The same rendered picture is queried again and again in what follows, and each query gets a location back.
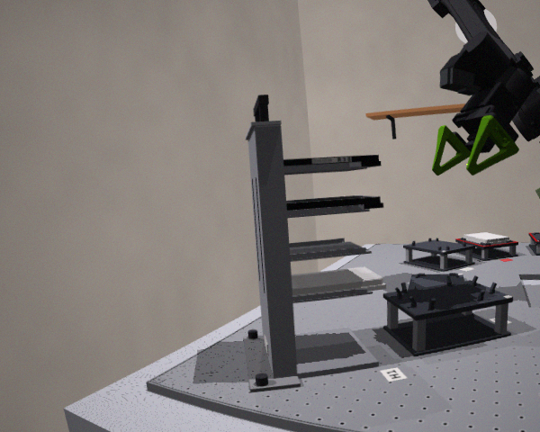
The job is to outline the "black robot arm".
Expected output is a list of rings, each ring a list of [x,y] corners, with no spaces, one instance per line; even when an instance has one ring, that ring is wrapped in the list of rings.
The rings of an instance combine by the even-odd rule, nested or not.
[[[442,18],[448,13],[453,16],[468,40],[440,70],[440,88],[471,95],[460,112],[492,104],[504,115],[516,99],[514,105],[519,109],[513,118],[515,126],[527,141],[540,136],[540,76],[533,79],[534,69],[524,54],[520,51],[514,55],[502,42],[489,24],[482,3],[428,2]]]

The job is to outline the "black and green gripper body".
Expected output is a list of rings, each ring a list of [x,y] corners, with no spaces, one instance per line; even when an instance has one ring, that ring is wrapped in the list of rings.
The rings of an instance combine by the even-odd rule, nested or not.
[[[502,115],[499,110],[494,105],[488,105],[481,108],[473,109],[467,112],[457,113],[456,116],[452,119],[453,123],[458,127],[461,126],[468,132],[469,136],[467,138],[468,142],[466,143],[464,139],[457,133],[453,134],[472,152],[473,143],[475,141],[477,132],[480,126],[480,122],[483,116],[491,115],[493,116],[502,128],[507,132],[507,134],[514,140],[518,139],[518,134],[511,127],[510,123],[518,112],[519,107],[514,105],[517,100],[515,99],[512,105],[508,108],[504,115]],[[504,117],[505,118],[504,118]],[[504,123],[503,123],[504,122]],[[514,136],[514,137],[513,137]],[[490,152],[494,147],[494,143],[491,138],[488,136],[481,153]]]

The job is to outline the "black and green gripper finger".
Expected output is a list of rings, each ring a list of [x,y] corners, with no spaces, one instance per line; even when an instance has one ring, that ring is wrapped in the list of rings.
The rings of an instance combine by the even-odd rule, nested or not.
[[[476,162],[488,136],[499,148],[499,152],[477,165]],[[483,116],[466,169],[474,176],[482,170],[517,154],[518,151],[519,148],[514,140],[507,134],[498,121],[491,115]]]
[[[448,142],[456,151],[455,157],[440,166],[440,161],[444,152],[445,144]],[[447,128],[446,125],[438,129],[436,154],[432,171],[437,175],[443,174],[448,169],[464,161],[471,155],[469,149]]]

